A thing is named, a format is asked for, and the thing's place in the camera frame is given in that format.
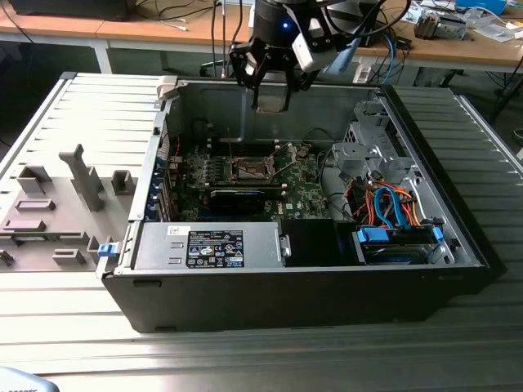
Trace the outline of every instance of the wooden desk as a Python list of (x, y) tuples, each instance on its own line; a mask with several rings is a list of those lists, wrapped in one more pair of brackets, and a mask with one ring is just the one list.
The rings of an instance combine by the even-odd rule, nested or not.
[[(169, 4), (184, 4), (186, 0), (167, 0), (159, 1), (162, 7)], [(210, 7), (209, 0), (197, 0), (193, 7), (184, 7), (178, 10), (173, 10), (166, 13), (165, 16), (175, 16), (192, 11), (200, 10), (202, 8)], [(141, 7), (142, 15), (156, 18), (156, 14), (152, 6)], [(238, 34), (238, 40), (245, 42), (248, 40), (248, 14), (250, 7), (243, 7), (243, 23), (242, 28)], [(96, 32), (98, 38), (107, 39), (129, 39), (135, 41), (151, 41), (151, 42), (170, 42), (170, 43), (191, 43), (196, 45), (211, 45), (211, 19), (212, 11), (203, 11), (198, 14), (187, 16), (186, 23), (170, 21), (174, 25), (185, 26), (188, 31), (181, 31), (167, 24), (158, 22), (156, 20), (147, 20), (139, 15), (134, 15), (128, 22), (112, 22), (105, 21)], [(238, 26), (239, 22), (239, 7), (226, 7), (226, 42), (230, 43), (232, 36)], [(221, 22), (221, 7), (217, 8), (216, 23), (215, 23), (215, 44), (221, 46), (222, 35)]]
[[(404, 0), (387, 0), (384, 5), (384, 12), (389, 20), (392, 20), (392, 16), (399, 14), (401, 11), (400, 7), (404, 4)], [(523, 17), (523, 11), (507, 11), (503, 13), (502, 17), (507, 20), (510, 20), (511, 17), (521, 18)], [(398, 22), (393, 27), (398, 35), (412, 40), (412, 50), (409, 53), (409, 60), (411, 61), (430, 60), (442, 63), (458, 62), (515, 67), (521, 55), (523, 55), (523, 40), (520, 39), (497, 42), (473, 30), (468, 30), (467, 36), (462, 41), (443, 38), (426, 40), (414, 37), (413, 27), (414, 24), (408, 22)], [(386, 56), (388, 49), (380, 45), (376, 47), (376, 53), (379, 56)]]
[[(211, 11), (186, 17), (184, 25), (188, 31), (181, 31), (155, 20), (147, 20), (134, 15), (128, 22), (113, 22), (85, 18), (67, 18), (55, 16), (18, 16), (7, 0), (3, 0), (7, 12), (13, 20), (38, 43), (56, 43), (92, 47), (96, 52), (102, 72), (111, 73), (108, 48), (129, 48), (156, 51), (212, 51), (211, 47)], [(404, 0), (387, 0), (385, 12), (397, 15)], [(160, 8), (170, 5), (182, 5), (186, 0), (158, 0)], [(210, 0), (195, 0), (190, 7), (172, 10), (166, 16), (184, 14), (209, 7)], [(141, 7), (141, 13), (155, 18), (152, 4)], [(226, 18), (226, 44), (230, 43), (239, 20), (239, 7), (228, 6)], [(248, 39), (249, 7), (244, 7), (244, 22), (238, 40)], [(522, 17), (523, 12), (506, 15)], [(421, 40), (413, 35), (413, 24), (400, 22), (395, 31), (413, 41), (413, 47), (405, 63), (419, 67), (444, 69), (475, 69), (494, 72), (512, 72), (523, 54), (521, 40), (500, 43), (485, 38), (478, 33), (469, 32), (464, 41), (446, 39)], [(215, 48), (221, 53), (221, 8), (217, 10), (215, 26)], [(27, 41), (18, 29), (0, 10), (0, 40)], [(354, 61), (366, 66), (381, 61), (387, 55), (387, 48), (379, 43), (376, 47), (359, 48)]]
[[(9, 16), (28, 35), (66, 36), (75, 38), (96, 38), (96, 31), (103, 20), (87, 18), (67, 18), (61, 16), (23, 16), (17, 15), (7, 0), (3, 1)], [(0, 8), (0, 33), (17, 33), (20, 31)]]

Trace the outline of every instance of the side panel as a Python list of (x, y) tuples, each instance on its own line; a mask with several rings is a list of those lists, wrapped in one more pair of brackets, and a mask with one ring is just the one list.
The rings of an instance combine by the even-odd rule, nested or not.
[(476, 290), (481, 269), (106, 276), (138, 332), (421, 321)]

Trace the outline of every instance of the warning label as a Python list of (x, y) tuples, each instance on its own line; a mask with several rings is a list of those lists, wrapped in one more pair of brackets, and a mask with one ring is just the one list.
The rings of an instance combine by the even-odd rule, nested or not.
[(190, 231), (186, 265), (189, 268), (244, 267), (244, 232)]

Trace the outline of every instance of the metal workbench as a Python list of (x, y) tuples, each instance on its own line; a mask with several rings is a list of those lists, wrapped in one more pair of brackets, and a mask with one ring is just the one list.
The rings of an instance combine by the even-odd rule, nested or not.
[[(87, 137), (85, 129), (53, 116), (58, 108), (73, 110), (82, 103), (86, 118), (104, 117), (99, 129), (108, 121), (152, 127), (153, 116), (133, 120), (125, 113), (140, 107), (142, 115), (153, 113), (155, 83), (154, 77), (124, 75), (61, 79), (0, 166), (0, 212), (19, 190), (12, 169), (30, 160), (37, 147), (52, 149), (65, 133), (89, 143), (89, 164), (101, 176), (115, 166), (139, 176), (146, 131), (91, 127)], [(101, 101), (108, 89), (119, 105)], [(85, 94), (92, 93), (98, 98), (87, 100)], [(428, 98), (417, 97), (412, 105)], [(468, 169), (472, 176), (479, 176), (478, 167), (496, 167), (476, 162)], [(466, 171), (459, 172), (454, 178), (467, 178)], [(502, 214), (521, 226), (521, 206), (507, 209)], [(523, 251), (523, 245), (511, 249)], [(477, 296), (452, 301), (424, 323), (219, 333), (135, 332), (92, 271), (0, 274), (0, 365), (36, 373), (61, 391), (75, 392), (523, 390), (521, 254), (505, 254), (508, 272), (501, 279)]]

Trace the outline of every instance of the blue cable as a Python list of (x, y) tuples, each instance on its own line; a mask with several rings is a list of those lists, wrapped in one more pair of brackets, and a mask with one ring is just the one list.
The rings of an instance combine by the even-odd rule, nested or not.
[(394, 225), (385, 217), (383, 216), (382, 212), (379, 210), (379, 198), (382, 195), (383, 192), (388, 191), (392, 196), (392, 202), (394, 203), (394, 213), (396, 214), (396, 219), (398, 220), (398, 223), (403, 229), (410, 229), (409, 222), (407, 219), (403, 216), (401, 213), (401, 207), (400, 207), (400, 197), (398, 194), (394, 191), (394, 189), (389, 188), (388, 186), (383, 186), (382, 188), (378, 189), (376, 193), (374, 194), (374, 210), (376, 210), (376, 215), (379, 219), (383, 221), (387, 226), (389, 226), (389, 229), (394, 229)]
[(389, 64), (389, 70), (387, 72), (387, 76), (383, 79), (382, 84), (385, 84), (389, 76), (391, 76), (392, 67), (394, 66), (394, 57), (395, 57), (395, 50), (394, 50), (394, 44), (392, 43), (392, 40), (389, 38), (388, 35), (383, 34), (383, 37), (389, 42), (389, 47), (391, 48), (391, 63)]

